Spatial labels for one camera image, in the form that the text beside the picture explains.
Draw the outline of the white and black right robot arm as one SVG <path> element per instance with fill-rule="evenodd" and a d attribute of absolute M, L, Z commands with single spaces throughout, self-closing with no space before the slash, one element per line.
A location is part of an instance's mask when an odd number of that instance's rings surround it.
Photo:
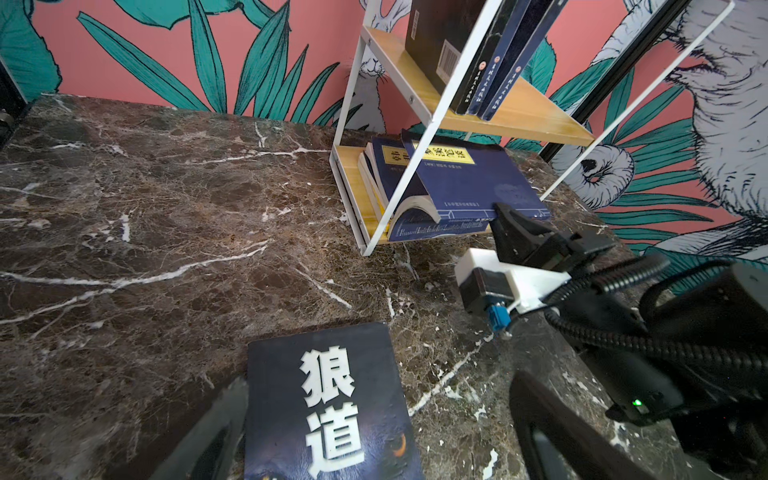
<path fill-rule="evenodd" d="M 612 246 L 564 237 L 498 203 L 491 229 L 508 264 L 564 273 L 541 310 L 611 398 L 607 416 L 669 421 L 683 451 L 726 478 L 767 475 L 767 274 L 711 260 L 669 274 L 662 254 L 591 270 Z"/>

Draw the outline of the purple book with old man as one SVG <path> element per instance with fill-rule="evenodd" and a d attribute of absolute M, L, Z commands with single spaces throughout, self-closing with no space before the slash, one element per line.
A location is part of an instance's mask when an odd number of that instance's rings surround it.
<path fill-rule="evenodd" d="M 501 3 L 451 103 L 454 113 L 474 115 L 479 111 L 482 101 L 477 91 L 495 74 L 529 4 L 527 0 Z"/>

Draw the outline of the navy book with yellow label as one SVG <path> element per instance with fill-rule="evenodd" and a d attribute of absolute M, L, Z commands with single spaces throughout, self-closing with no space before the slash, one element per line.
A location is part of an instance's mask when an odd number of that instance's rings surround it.
<path fill-rule="evenodd" d="M 507 152 L 497 144 L 477 144 L 436 136 L 427 147 L 405 196 L 433 220 L 492 220 L 504 204 L 537 220 L 550 211 Z"/>

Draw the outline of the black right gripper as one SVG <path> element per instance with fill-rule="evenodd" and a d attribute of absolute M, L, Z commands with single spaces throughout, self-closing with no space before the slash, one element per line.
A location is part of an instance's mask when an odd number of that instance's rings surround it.
<path fill-rule="evenodd" d="M 495 203 L 493 207 L 496 217 L 490 226 L 496 255 L 502 263 L 575 274 L 617 245 L 605 234 L 555 233 L 504 203 Z"/>

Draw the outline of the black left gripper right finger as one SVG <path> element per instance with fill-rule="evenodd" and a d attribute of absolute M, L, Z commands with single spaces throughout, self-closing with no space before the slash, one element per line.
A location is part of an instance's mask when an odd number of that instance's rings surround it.
<path fill-rule="evenodd" d="M 509 408 L 531 479 L 649 479 L 528 372 L 515 373 Z"/>

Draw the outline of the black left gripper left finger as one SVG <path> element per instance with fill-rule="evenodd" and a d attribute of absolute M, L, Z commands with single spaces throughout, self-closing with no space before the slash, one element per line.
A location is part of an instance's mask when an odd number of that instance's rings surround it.
<path fill-rule="evenodd" d="M 236 378 L 213 401 L 150 479 L 227 479 L 244 434 L 248 384 Z"/>

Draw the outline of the blue book with yellow label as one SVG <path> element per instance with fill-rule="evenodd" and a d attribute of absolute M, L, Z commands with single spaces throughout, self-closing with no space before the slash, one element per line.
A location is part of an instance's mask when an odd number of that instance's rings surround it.
<path fill-rule="evenodd" d="M 374 137 L 367 145 L 366 153 L 372 157 L 373 175 L 377 185 L 391 200 L 398 187 L 410 157 L 400 140 L 385 136 Z M 409 181 L 394 213 L 395 219 L 410 209 L 424 212 L 433 223 L 440 221 L 438 210 L 419 177 L 414 174 Z"/>

